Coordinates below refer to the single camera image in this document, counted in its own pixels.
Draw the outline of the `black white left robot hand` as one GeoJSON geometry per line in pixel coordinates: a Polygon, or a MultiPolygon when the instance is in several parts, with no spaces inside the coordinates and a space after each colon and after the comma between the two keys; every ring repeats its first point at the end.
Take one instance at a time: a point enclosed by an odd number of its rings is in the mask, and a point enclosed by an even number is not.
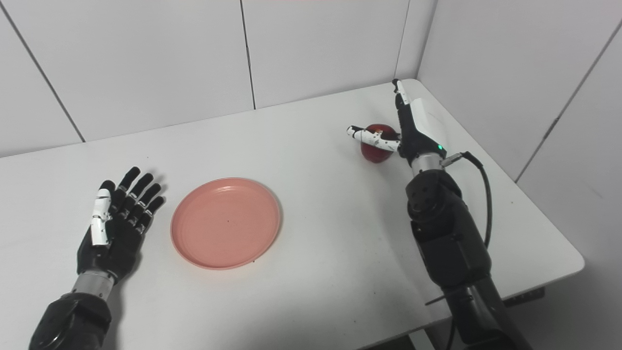
{"type": "Polygon", "coordinates": [[[152,173],[137,166],[120,183],[102,183],[89,228],[76,253],[76,273],[104,272],[115,283],[132,272],[144,235],[165,199],[152,173]]]}

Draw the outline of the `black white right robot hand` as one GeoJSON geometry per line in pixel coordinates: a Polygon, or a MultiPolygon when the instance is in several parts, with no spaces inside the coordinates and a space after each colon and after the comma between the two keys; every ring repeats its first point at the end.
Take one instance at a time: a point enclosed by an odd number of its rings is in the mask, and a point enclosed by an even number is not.
{"type": "Polygon", "coordinates": [[[351,125],[347,135],[360,143],[362,154],[371,162],[383,162],[395,153],[409,165],[430,155],[438,156],[441,161],[447,158],[442,118],[430,113],[423,98],[410,98],[402,80],[395,78],[391,84],[399,130],[379,123],[366,128],[351,125]]]}

